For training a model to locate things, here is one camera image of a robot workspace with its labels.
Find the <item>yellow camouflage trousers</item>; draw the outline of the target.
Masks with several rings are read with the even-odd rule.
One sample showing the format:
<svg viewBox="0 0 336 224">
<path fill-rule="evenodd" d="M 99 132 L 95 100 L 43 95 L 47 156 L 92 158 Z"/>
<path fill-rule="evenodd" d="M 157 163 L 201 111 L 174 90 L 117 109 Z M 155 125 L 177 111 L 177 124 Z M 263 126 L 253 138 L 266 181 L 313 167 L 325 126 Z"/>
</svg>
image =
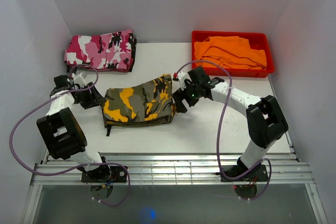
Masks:
<svg viewBox="0 0 336 224">
<path fill-rule="evenodd" d="M 114 126 L 147 127 L 170 124 L 176 114 L 172 77 L 163 74 L 130 88 L 110 88 L 102 106 L 107 136 Z"/>
</svg>

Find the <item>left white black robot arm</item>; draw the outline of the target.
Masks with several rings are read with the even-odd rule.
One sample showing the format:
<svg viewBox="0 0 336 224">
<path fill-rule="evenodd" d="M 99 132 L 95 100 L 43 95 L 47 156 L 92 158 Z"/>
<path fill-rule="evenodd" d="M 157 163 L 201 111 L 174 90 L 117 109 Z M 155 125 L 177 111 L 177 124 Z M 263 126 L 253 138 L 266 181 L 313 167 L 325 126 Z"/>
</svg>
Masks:
<svg viewBox="0 0 336 224">
<path fill-rule="evenodd" d="M 50 108 L 36 122 L 50 155 L 54 159 L 72 158 L 78 164 L 85 164 L 78 169 L 86 176 L 94 181 L 107 182 L 111 178 L 111 168 L 104 164 L 106 159 L 100 153 L 86 150 L 87 139 L 72 113 L 75 104 L 90 109 L 104 105 L 105 98 L 92 82 L 86 82 L 83 73 L 57 76 L 54 83 Z"/>
</svg>

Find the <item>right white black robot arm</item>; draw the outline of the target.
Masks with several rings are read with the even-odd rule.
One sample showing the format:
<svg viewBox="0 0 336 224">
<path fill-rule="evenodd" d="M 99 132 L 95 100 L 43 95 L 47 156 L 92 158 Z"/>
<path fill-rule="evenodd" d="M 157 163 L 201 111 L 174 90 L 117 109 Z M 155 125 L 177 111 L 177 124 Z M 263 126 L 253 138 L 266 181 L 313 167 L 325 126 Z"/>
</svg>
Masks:
<svg viewBox="0 0 336 224">
<path fill-rule="evenodd" d="M 232 82 L 215 77 L 210 78 L 202 67 L 189 72 L 177 72 L 173 76 L 180 87 L 173 93 L 178 113 L 186 113 L 199 99 L 206 98 L 242 114 L 247 120 L 249 144 L 237 160 L 236 165 L 225 171 L 219 167 L 222 180 L 250 180 L 256 175 L 264 156 L 282 138 L 289 126 L 277 99 L 268 95 L 258 97 L 232 86 Z"/>
</svg>

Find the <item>pink camouflage folded trousers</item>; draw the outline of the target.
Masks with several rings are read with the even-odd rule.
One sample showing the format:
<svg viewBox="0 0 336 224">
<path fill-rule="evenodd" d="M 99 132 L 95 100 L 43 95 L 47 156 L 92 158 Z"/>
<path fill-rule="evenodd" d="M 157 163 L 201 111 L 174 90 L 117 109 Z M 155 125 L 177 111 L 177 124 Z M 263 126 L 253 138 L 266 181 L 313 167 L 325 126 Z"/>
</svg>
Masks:
<svg viewBox="0 0 336 224">
<path fill-rule="evenodd" d="M 137 38 L 132 29 L 102 35 L 73 36 L 64 53 L 68 68 L 87 64 L 99 71 L 131 72 Z"/>
</svg>

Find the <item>orange cloth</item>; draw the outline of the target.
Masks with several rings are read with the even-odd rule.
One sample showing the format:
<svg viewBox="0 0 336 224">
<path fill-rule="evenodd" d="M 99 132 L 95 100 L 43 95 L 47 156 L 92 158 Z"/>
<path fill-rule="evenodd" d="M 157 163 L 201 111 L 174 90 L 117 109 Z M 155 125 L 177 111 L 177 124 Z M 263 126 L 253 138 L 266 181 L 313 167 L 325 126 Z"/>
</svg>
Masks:
<svg viewBox="0 0 336 224">
<path fill-rule="evenodd" d="M 248 39 L 238 36 L 209 36 L 202 42 L 194 43 L 197 65 L 225 69 L 265 70 L 267 57 L 264 50 L 252 49 Z"/>
</svg>

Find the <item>red plastic bin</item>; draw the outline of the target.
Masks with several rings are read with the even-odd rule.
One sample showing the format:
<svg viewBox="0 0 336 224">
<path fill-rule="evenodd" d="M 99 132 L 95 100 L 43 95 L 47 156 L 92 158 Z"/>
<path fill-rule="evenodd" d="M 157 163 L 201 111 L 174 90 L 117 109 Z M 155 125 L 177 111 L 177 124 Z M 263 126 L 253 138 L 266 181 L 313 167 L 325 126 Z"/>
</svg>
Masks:
<svg viewBox="0 0 336 224">
<path fill-rule="evenodd" d="M 262 33 L 192 32 L 192 67 L 211 76 L 265 78 L 275 70 L 268 40 Z"/>
</svg>

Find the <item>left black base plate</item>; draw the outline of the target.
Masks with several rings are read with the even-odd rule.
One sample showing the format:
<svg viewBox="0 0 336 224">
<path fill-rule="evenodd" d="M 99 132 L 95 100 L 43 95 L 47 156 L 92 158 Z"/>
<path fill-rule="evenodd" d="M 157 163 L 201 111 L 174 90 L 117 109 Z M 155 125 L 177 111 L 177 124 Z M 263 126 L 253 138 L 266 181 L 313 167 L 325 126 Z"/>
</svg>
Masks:
<svg viewBox="0 0 336 224">
<path fill-rule="evenodd" d="M 81 177 L 82 183 L 125 183 L 126 181 L 126 172 L 120 166 L 101 165 L 88 172 L 83 172 Z"/>
</svg>

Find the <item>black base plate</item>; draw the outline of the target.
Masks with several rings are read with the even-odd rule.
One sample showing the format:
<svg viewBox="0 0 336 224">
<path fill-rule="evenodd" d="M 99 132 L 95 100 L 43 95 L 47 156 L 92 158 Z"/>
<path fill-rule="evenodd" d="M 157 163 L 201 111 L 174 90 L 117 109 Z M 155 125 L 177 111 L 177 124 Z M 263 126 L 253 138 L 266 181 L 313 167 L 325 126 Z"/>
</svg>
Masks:
<svg viewBox="0 0 336 224">
<path fill-rule="evenodd" d="M 81 177 L 82 183 L 125 183 L 126 181 L 126 172 L 120 166 L 101 165 L 88 172 L 83 172 Z"/>
<path fill-rule="evenodd" d="M 227 177 L 234 178 L 239 177 L 238 179 L 227 179 L 224 177 L 221 172 L 216 172 L 215 175 L 221 177 L 222 182 L 266 182 L 268 180 L 268 173 L 265 165 L 258 165 L 253 169 L 249 170 L 249 173 L 246 173 L 244 176 L 241 176 L 245 171 L 239 168 L 238 165 L 232 166 L 223 166 L 224 173 Z"/>
</svg>

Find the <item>aluminium rail frame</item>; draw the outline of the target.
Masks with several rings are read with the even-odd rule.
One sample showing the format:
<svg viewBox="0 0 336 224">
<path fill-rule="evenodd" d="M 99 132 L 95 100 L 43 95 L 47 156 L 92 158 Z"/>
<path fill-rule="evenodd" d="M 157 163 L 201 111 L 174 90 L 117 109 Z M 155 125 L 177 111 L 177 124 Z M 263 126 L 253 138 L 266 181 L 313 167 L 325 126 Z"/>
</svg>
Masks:
<svg viewBox="0 0 336 224">
<path fill-rule="evenodd" d="M 234 81 L 247 92 L 275 96 L 269 78 L 234 78 Z M 201 100 L 199 105 L 201 108 L 189 109 L 166 126 L 117 128 L 109 137 L 105 136 L 99 108 L 84 110 L 73 105 L 72 109 L 89 140 L 88 150 L 100 151 L 109 162 L 128 165 L 131 186 L 221 184 L 218 175 L 214 175 L 218 170 L 215 142 L 224 105 L 214 102 L 211 105 L 208 100 Z M 220 137 L 221 164 L 234 165 L 249 142 L 245 117 L 227 109 Z M 266 157 L 272 165 L 270 183 L 304 184 L 317 223 L 328 223 L 312 170 L 307 162 L 299 161 L 288 132 L 270 148 Z M 43 168 L 42 173 L 55 173 L 56 168 L 68 169 L 74 165 L 72 159 L 53 159 L 46 151 L 42 164 L 36 167 Z M 84 185 L 78 170 L 50 177 L 33 175 L 22 223 L 34 222 L 42 185 L 56 184 Z"/>
</svg>

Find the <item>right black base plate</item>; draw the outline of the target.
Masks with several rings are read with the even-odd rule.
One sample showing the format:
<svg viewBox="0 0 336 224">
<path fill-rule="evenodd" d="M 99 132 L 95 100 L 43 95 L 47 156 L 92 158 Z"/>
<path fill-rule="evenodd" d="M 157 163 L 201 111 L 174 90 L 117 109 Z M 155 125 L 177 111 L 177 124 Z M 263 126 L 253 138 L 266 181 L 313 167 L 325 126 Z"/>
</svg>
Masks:
<svg viewBox="0 0 336 224">
<path fill-rule="evenodd" d="M 253 169 L 249 170 L 249 173 L 246 173 L 244 176 L 241 176 L 245 171 L 239 168 L 238 165 L 232 166 L 223 166 L 224 173 L 227 177 L 234 178 L 239 177 L 238 179 L 227 179 L 224 177 L 221 172 L 216 172 L 215 175 L 221 177 L 222 182 L 266 182 L 268 180 L 268 173 L 265 165 L 258 165 Z"/>
</svg>

